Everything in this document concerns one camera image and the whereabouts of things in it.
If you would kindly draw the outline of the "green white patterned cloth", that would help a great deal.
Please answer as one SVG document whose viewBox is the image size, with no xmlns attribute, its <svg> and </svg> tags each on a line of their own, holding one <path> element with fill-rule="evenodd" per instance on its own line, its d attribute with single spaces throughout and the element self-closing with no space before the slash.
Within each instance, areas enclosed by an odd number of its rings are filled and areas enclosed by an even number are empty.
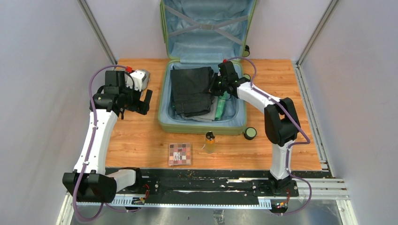
<svg viewBox="0 0 398 225">
<path fill-rule="evenodd" d="M 228 97 L 228 93 L 224 92 L 223 95 L 218 97 L 217 107 L 215 111 L 215 120 L 220 120 L 225 108 L 225 102 Z"/>
</svg>

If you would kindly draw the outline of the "black cloth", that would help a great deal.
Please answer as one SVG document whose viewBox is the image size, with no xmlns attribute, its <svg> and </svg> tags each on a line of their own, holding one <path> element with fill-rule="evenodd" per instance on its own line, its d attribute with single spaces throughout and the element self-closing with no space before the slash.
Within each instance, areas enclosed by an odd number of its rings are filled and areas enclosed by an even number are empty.
<svg viewBox="0 0 398 225">
<path fill-rule="evenodd" d="M 170 71 L 172 103 L 178 115 L 191 117 L 211 111 L 214 97 L 209 88 L 213 75 L 211 67 Z"/>
</svg>

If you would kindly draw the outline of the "grey cloth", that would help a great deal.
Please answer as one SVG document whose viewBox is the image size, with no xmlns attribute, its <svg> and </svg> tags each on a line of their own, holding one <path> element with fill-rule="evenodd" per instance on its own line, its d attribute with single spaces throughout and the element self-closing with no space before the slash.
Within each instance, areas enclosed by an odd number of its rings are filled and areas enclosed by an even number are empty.
<svg viewBox="0 0 398 225">
<path fill-rule="evenodd" d="M 212 122 L 215 120 L 215 115 L 216 115 L 216 104 L 212 104 L 210 108 L 209 113 L 205 113 L 203 115 L 198 115 L 198 116 L 184 116 L 183 114 L 181 117 L 185 120 L 195 120 L 195 121 L 200 121 L 200 122 Z"/>
</svg>

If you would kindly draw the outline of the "green suitcase blue lining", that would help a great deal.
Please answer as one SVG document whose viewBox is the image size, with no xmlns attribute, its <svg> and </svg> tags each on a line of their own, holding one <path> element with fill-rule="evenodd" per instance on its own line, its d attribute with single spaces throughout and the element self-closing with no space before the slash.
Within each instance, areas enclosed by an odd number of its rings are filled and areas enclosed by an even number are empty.
<svg viewBox="0 0 398 225">
<path fill-rule="evenodd" d="M 240 58 L 255 11 L 254 0 L 163 0 L 161 24 L 169 62 L 160 94 L 158 121 L 169 133 L 239 135 L 247 123 L 246 104 L 226 98 L 219 120 L 202 122 L 178 115 L 172 104 L 172 69 L 211 67 L 218 72 L 224 59 L 232 59 L 238 77 L 243 77 Z"/>
</svg>

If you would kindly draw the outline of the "eyeshadow palette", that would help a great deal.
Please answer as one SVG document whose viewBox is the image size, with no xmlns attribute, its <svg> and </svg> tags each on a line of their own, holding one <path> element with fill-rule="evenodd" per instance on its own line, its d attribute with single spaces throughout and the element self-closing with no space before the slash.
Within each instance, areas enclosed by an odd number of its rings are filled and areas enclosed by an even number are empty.
<svg viewBox="0 0 398 225">
<path fill-rule="evenodd" d="M 170 143 L 168 146 L 169 166 L 191 165 L 192 152 L 190 143 Z"/>
</svg>

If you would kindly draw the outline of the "amber bottle black cap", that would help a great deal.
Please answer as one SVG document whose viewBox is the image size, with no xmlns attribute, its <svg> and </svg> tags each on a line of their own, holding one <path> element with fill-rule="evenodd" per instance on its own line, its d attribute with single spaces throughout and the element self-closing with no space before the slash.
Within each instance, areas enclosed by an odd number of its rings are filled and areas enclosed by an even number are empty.
<svg viewBox="0 0 398 225">
<path fill-rule="evenodd" d="M 205 135 L 205 151 L 211 154 L 215 151 L 215 135 L 212 131 L 209 131 Z"/>
</svg>

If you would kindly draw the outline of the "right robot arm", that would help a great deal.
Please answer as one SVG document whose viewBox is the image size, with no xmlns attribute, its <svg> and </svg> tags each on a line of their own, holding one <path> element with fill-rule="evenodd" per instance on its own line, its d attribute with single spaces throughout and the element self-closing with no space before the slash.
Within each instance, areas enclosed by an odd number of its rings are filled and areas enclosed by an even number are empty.
<svg viewBox="0 0 398 225">
<path fill-rule="evenodd" d="M 263 113 L 265 134 L 272 143 L 270 176 L 264 188 L 273 195 L 281 195 L 291 182 L 290 149 L 300 130 L 294 103 L 290 98 L 272 96 L 248 78 L 239 77 L 230 60 L 224 60 L 218 69 L 219 73 L 214 75 L 209 90 L 212 95 L 227 92 Z"/>
</svg>

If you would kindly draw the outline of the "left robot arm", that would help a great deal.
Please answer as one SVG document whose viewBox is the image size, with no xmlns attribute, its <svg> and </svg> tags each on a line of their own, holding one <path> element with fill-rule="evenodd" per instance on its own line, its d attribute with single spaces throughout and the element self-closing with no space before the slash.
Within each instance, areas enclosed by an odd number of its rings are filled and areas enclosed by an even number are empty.
<svg viewBox="0 0 398 225">
<path fill-rule="evenodd" d="M 76 202 L 111 203 L 116 193 L 147 190 L 139 168 L 125 167 L 106 174 L 106 156 L 112 131 L 125 111 L 146 115 L 152 97 L 147 70 L 108 70 L 105 84 L 92 94 L 90 123 L 81 155 L 62 183 Z"/>
</svg>

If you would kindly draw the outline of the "green suitcase wheel middle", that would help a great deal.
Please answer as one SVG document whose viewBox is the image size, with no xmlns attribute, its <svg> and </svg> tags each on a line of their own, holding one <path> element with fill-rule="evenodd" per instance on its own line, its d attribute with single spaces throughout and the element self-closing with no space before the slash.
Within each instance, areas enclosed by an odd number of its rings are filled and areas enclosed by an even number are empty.
<svg viewBox="0 0 398 225">
<path fill-rule="evenodd" d="M 251 76 L 249 74 L 243 74 L 243 77 L 245 77 L 248 80 L 251 80 Z"/>
</svg>

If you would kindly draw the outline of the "green suitcase wheel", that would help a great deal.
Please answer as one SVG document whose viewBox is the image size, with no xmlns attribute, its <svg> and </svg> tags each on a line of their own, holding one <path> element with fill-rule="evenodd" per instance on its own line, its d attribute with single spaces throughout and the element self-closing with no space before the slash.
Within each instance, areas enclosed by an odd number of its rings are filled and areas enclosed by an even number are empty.
<svg viewBox="0 0 398 225">
<path fill-rule="evenodd" d="M 249 47 L 249 45 L 245 45 L 245 49 L 243 51 L 242 56 L 243 57 L 248 57 L 249 55 L 250 55 L 250 47 Z"/>
<path fill-rule="evenodd" d="M 257 136 L 257 130 L 253 127 L 247 127 L 243 134 L 245 139 L 253 140 Z"/>
<path fill-rule="evenodd" d="M 249 74 L 243 74 L 243 77 L 245 77 L 248 80 L 251 80 L 251 76 Z"/>
</svg>

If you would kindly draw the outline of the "green suitcase wheel rear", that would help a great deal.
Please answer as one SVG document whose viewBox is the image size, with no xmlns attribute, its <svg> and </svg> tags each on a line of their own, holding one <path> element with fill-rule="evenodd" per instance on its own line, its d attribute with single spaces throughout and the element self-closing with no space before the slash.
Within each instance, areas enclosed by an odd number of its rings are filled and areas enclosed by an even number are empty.
<svg viewBox="0 0 398 225">
<path fill-rule="evenodd" d="M 249 45 L 245 45 L 245 49 L 243 51 L 242 56 L 243 57 L 248 57 L 249 55 L 250 55 L 250 47 L 249 47 Z"/>
</svg>

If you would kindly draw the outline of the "crumpled grey-green cloth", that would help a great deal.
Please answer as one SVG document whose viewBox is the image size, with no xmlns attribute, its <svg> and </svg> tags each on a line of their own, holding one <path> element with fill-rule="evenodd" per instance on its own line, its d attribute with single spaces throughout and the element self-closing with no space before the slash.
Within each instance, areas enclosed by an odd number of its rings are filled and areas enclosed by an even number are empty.
<svg viewBox="0 0 398 225">
<path fill-rule="evenodd" d="M 150 73 L 147 70 L 135 70 L 125 74 L 126 87 L 131 95 L 132 102 L 127 109 L 146 115 L 150 109 L 150 101 L 153 91 L 147 89 L 150 81 Z"/>
</svg>

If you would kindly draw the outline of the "green suitcase wheel front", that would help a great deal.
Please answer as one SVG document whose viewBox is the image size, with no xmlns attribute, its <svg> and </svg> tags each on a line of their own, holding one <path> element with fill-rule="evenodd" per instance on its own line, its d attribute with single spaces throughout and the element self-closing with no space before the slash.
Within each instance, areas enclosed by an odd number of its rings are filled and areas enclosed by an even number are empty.
<svg viewBox="0 0 398 225">
<path fill-rule="evenodd" d="M 245 139 L 253 140 L 257 136 L 257 130 L 253 127 L 247 127 L 243 134 Z"/>
</svg>

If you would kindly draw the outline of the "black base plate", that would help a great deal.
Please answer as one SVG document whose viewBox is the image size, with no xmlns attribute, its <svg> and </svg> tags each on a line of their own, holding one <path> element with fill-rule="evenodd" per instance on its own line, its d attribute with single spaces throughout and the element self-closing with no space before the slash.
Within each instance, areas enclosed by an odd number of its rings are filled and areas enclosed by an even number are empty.
<svg viewBox="0 0 398 225">
<path fill-rule="evenodd" d="M 280 194 L 267 191 L 268 170 L 141 169 L 141 173 L 150 187 L 149 203 L 255 205 L 258 197 L 284 201 L 299 195 L 294 180 Z"/>
</svg>

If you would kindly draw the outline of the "aluminium frame rail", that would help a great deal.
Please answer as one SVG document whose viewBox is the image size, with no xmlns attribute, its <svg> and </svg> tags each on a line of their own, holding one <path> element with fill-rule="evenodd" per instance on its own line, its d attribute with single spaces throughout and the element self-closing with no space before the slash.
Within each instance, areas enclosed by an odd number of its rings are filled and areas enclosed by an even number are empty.
<svg viewBox="0 0 398 225">
<path fill-rule="evenodd" d="M 126 189 L 110 203 L 73 202 L 67 194 L 59 225 L 356 225 L 341 179 L 294 179 L 270 193 L 267 180 L 146 178 L 138 194 Z"/>
</svg>

